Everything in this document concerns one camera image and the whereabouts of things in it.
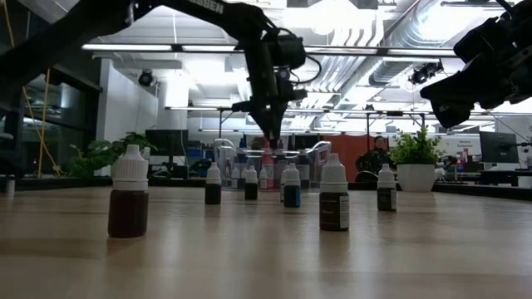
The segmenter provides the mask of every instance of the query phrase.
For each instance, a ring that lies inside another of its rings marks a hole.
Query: person
[[[384,163],[390,163],[390,157],[387,153],[387,141],[379,135],[373,140],[373,149],[357,159],[357,169],[360,172],[378,174]]]
[[[375,140],[373,141],[373,150],[379,152],[386,151],[386,141],[384,140],[384,137],[380,135],[375,137]]]

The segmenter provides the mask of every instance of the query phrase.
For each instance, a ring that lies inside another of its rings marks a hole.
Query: potted plant
[[[397,178],[407,192],[431,192],[434,184],[434,165],[443,155],[436,149],[441,138],[427,138],[427,127],[415,135],[401,132],[393,139],[392,161],[397,164]]]
[[[95,171],[111,165],[111,174],[113,174],[112,165],[126,152],[127,145],[139,145],[141,150],[146,147],[156,150],[145,135],[135,132],[128,132],[125,138],[115,142],[94,140],[89,144],[87,153],[71,145],[77,150],[77,156],[68,161],[66,171],[72,177],[92,178]]]

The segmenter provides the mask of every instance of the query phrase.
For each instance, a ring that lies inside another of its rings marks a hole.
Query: yellow cable
[[[47,125],[47,105],[48,105],[48,85],[50,83],[50,69],[47,71],[47,85],[44,88],[44,107],[42,108],[42,133],[41,133],[41,149],[39,152],[39,171],[37,172],[38,177],[41,178],[42,176],[42,148],[44,145],[44,133],[46,132],[44,129]]]
[[[11,47],[15,47],[15,39],[13,38],[11,22],[9,20],[9,11],[7,10],[7,2],[5,2],[3,4],[3,11],[4,11],[4,14],[6,16],[7,31],[9,32],[9,40],[11,42]],[[37,132],[39,140],[41,141],[42,148],[44,148],[44,150],[47,153],[48,158],[50,158],[50,161],[52,162],[53,168],[56,171],[57,176],[61,177],[62,172],[61,172],[61,170],[58,170],[56,161],[52,158],[52,155],[50,154],[50,151],[48,150],[48,147],[43,142],[44,140],[42,138],[41,132],[39,132],[39,129],[37,128],[37,122],[35,120],[35,116],[33,114],[32,105],[30,104],[29,97],[27,96],[27,92],[26,92],[26,87],[25,86],[22,87],[22,93],[24,94],[24,98],[26,99],[26,104],[27,104],[27,107],[28,107],[28,109],[30,111],[30,116],[32,117],[32,120],[33,120],[33,127],[35,128],[35,131]]]

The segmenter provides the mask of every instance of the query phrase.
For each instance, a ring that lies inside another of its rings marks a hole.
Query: green plant
[[[139,145],[141,150],[145,147],[156,150],[145,135],[135,132],[128,132],[125,138],[112,143],[107,140],[94,140],[89,144],[87,153],[75,145],[70,145],[77,151],[77,156],[68,161],[66,171],[72,177],[91,178],[96,170],[115,163],[126,152],[127,145]]]
[[[392,149],[392,161],[396,164],[434,164],[443,156],[436,149],[441,137],[427,139],[427,127],[421,127],[416,135],[401,132],[393,139],[397,145]]]

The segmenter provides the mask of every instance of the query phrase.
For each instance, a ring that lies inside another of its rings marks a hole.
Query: white pot
[[[397,166],[397,179],[402,191],[431,192],[434,184],[433,164],[403,164]]]

